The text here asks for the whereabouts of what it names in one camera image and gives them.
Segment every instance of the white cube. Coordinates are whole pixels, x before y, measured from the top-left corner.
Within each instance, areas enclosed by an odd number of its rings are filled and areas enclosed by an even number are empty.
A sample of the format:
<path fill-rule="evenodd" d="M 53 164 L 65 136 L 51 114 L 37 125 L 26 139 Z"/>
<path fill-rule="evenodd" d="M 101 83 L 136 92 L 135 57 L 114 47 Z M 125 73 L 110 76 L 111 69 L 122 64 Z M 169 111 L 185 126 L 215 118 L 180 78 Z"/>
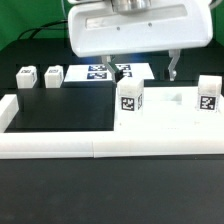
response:
<path fill-rule="evenodd" d="M 144 94 L 143 79 L 124 77 L 117 84 L 117 92 L 118 113 L 125 112 L 128 116 L 130 114 L 138 114 L 142 111 Z"/>
<path fill-rule="evenodd" d="M 221 76 L 201 75 L 198 82 L 197 109 L 200 111 L 217 112 L 221 89 Z"/>
<path fill-rule="evenodd" d="M 22 67 L 16 75 L 18 89 L 33 88 L 37 81 L 37 69 L 35 66 Z"/>
<path fill-rule="evenodd" d="M 64 80 L 63 67 L 50 66 L 44 75 L 46 88 L 60 88 Z"/>

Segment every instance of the black cable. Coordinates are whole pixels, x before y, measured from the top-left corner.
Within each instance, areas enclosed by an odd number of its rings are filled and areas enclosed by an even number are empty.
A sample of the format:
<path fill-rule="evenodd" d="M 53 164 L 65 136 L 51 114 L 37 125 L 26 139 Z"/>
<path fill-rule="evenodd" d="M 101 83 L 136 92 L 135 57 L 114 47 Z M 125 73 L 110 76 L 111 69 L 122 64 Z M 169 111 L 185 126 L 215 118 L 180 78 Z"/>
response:
<path fill-rule="evenodd" d="M 41 30 L 42 30 L 42 27 L 49 27 L 49 26 L 55 26 L 55 25 L 59 25 L 59 24 L 67 24 L 68 23 L 68 20 L 60 20 L 60 21 L 56 21 L 56 22 L 51 22 L 51 23 L 47 23 L 47 24 L 44 24 L 43 26 L 41 26 L 40 28 L 37 28 L 29 37 L 29 39 L 33 39 L 34 36 L 36 36 Z"/>
<path fill-rule="evenodd" d="M 41 27 L 37 27 L 37 28 L 32 28 L 32 29 L 25 30 L 24 32 L 22 32 L 18 36 L 17 40 L 21 39 L 21 37 L 24 34 L 26 34 L 28 32 L 31 32 L 31 31 L 34 31 L 34 32 L 30 35 L 29 39 L 32 39 L 37 33 L 39 33 L 42 30 L 67 30 L 68 29 L 67 27 L 64 27 L 64 28 L 50 28 L 50 26 L 55 26 L 55 25 L 62 24 L 62 23 L 65 24 L 67 22 L 68 22 L 67 20 L 60 20 L 60 21 L 56 21 L 56 22 L 51 22 L 51 23 L 44 24 Z"/>

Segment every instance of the white block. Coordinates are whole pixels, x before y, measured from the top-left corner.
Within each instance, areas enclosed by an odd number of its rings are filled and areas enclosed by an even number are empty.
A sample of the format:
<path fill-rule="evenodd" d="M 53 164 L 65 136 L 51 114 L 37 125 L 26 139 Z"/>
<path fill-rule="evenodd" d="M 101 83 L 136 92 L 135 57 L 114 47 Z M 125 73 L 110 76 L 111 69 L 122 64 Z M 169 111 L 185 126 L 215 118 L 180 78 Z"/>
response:
<path fill-rule="evenodd" d="M 37 81 L 37 69 L 35 66 L 22 67 L 16 75 L 18 89 L 33 88 Z"/>
<path fill-rule="evenodd" d="M 124 77 L 118 82 L 117 108 L 121 123 L 134 123 L 142 115 L 143 97 L 143 79 Z"/>
<path fill-rule="evenodd" d="M 222 89 L 221 76 L 201 75 L 198 82 L 199 111 L 217 112 Z"/>
<path fill-rule="evenodd" d="M 3 133 L 19 110 L 16 95 L 5 95 L 0 101 L 0 133 Z"/>
<path fill-rule="evenodd" d="M 60 88 L 64 80 L 63 67 L 50 66 L 44 75 L 46 88 Z"/>

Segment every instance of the white base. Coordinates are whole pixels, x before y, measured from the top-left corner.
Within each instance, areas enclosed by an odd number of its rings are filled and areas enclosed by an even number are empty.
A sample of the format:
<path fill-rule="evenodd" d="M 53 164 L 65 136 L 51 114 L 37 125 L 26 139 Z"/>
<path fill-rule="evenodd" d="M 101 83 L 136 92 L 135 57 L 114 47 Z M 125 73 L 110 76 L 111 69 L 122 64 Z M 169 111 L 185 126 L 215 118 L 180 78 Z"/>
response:
<path fill-rule="evenodd" d="M 68 158 L 224 153 L 218 113 L 195 109 L 197 87 L 145 88 L 143 117 L 115 131 L 0 134 L 0 158 Z"/>

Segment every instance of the cable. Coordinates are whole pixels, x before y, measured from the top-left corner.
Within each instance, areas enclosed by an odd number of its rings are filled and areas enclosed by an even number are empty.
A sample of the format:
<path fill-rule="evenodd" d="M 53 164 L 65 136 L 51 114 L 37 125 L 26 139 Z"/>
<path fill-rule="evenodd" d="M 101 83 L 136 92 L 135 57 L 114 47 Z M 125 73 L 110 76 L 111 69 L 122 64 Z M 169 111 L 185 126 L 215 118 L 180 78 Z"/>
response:
<path fill-rule="evenodd" d="M 38 27 L 38 28 L 28 29 L 28 30 L 25 30 L 24 32 L 22 32 L 22 33 L 18 36 L 17 40 L 20 40 L 21 37 L 22 37 L 24 34 L 26 34 L 26 33 L 28 33 L 28 32 L 31 32 L 31 31 L 36 31 L 36 30 L 38 30 L 38 32 L 39 32 L 39 31 L 42 31 L 42 30 L 65 30 L 65 28 Z"/>
<path fill-rule="evenodd" d="M 216 8 L 218 5 L 220 5 L 222 3 L 223 0 L 216 0 L 214 3 L 212 3 L 209 7 L 211 10 L 213 10 L 214 8 Z"/>
<path fill-rule="evenodd" d="M 65 1 L 64 0 L 61 0 L 61 8 L 62 8 L 64 19 L 67 19 L 67 15 L 65 12 Z"/>
<path fill-rule="evenodd" d="M 56 21 L 56 22 L 51 22 L 51 23 L 44 24 L 40 28 L 36 28 L 36 30 L 30 35 L 29 39 L 33 39 L 34 36 L 36 36 L 42 30 L 43 27 L 47 28 L 49 26 L 55 26 L 55 25 L 67 24 L 67 23 L 68 23 L 68 20 L 59 20 L 59 21 Z"/>

